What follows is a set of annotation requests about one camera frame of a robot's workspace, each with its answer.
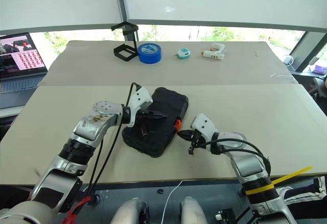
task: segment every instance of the yellow strap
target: yellow strap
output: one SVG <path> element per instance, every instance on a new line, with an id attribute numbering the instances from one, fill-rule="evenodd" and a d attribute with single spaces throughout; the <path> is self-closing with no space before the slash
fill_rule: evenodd
<path id="1" fill-rule="evenodd" d="M 264 191 L 273 189 L 275 184 L 280 183 L 280 182 L 283 182 L 285 180 L 288 180 L 288 179 L 290 179 L 292 177 L 295 177 L 295 176 L 297 176 L 299 174 L 302 174 L 302 173 L 304 173 L 307 170 L 310 170 L 312 168 L 313 168 L 312 166 L 306 167 L 306 168 L 301 169 L 301 170 L 298 170 L 298 171 L 296 171 L 294 173 L 291 173 L 291 174 L 285 175 L 285 176 L 283 176 L 281 178 L 278 178 L 278 179 L 272 181 L 271 184 L 269 184 L 269 185 L 266 185 L 264 187 L 255 188 L 255 189 L 252 189 L 252 190 L 248 190 L 248 191 L 245 191 L 245 193 L 246 193 L 246 195 L 251 195 L 251 194 L 255 194 L 255 193 L 259 193 L 259 192 L 264 192 Z"/>

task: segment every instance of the black phone stand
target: black phone stand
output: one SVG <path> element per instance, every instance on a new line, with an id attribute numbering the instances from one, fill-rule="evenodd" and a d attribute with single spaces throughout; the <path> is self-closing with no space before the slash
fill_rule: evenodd
<path id="1" fill-rule="evenodd" d="M 122 59 L 123 61 L 130 61 L 132 58 L 136 57 L 138 55 L 137 53 L 137 47 L 136 47 L 136 40 L 135 40 L 135 31 L 138 31 L 138 26 L 134 25 L 132 23 L 129 22 L 122 22 L 118 25 L 112 26 L 111 30 L 114 31 L 115 29 L 118 28 L 123 28 L 123 35 L 126 36 L 128 34 L 132 34 L 133 36 L 133 41 L 134 41 L 134 47 L 128 46 L 126 44 L 122 44 L 120 46 L 118 46 L 117 48 L 113 49 L 113 53 L 116 57 Z M 130 53 L 131 55 L 128 57 L 123 56 L 122 54 L 120 54 L 121 51 L 125 51 L 127 53 Z"/>

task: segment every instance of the silver robot arm segment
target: silver robot arm segment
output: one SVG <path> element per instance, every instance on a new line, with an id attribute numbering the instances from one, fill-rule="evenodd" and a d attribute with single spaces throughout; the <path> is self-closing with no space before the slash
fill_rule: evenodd
<path id="1" fill-rule="evenodd" d="M 103 140 L 108 128 L 120 123 L 132 127 L 136 113 L 152 103 L 146 88 L 140 87 L 130 97 L 128 106 L 108 101 L 93 105 L 92 112 L 83 117 L 61 152 L 36 184 L 31 201 L 22 202 L 5 215 L 0 223 L 52 223 L 58 212 L 67 212 L 82 185 L 89 159 Z"/>
<path id="2" fill-rule="evenodd" d="M 213 122 L 204 114 L 199 114 L 192 122 L 191 128 L 194 132 L 191 135 L 192 146 L 189 153 L 193 154 L 194 148 L 198 145 L 200 138 L 204 138 L 205 142 L 219 139 L 239 139 L 246 141 L 246 138 L 240 133 L 219 132 L 215 128 Z M 231 161 L 234 172 L 242 184 L 245 191 L 258 189 L 268 186 L 271 180 L 266 171 L 260 157 L 254 154 L 229 151 L 228 149 L 246 149 L 252 150 L 252 147 L 236 141 L 223 141 L 206 145 L 206 149 L 212 154 L 220 154 L 222 151 Z M 248 194 L 250 208 L 253 214 L 259 218 L 259 223 L 264 223 L 267 219 L 284 220 L 283 223 L 296 224 L 296 221 L 288 209 L 285 201 L 278 195 L 275 188 L 263 190 L 255 194 Z"/>

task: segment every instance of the purple object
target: purple object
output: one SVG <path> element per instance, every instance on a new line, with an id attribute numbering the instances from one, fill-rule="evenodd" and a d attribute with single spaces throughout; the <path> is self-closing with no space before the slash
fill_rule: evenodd
<path id="1" fill-rule="evenodd" d="M 311 72 L 317 73 L 317 74 L 327 74 L 327 67 L 322 67 L 319 65 L 316 65 L 315 69 Z"/>

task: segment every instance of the laptop screen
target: laptop screen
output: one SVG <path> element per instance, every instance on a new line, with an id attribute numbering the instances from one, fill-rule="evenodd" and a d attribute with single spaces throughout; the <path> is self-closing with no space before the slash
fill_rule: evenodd
<path id="1" fill-rule="evenodd" d="M 46 73 L 47 69 L 29 33 L 0 37 L 0 78 Z"/>

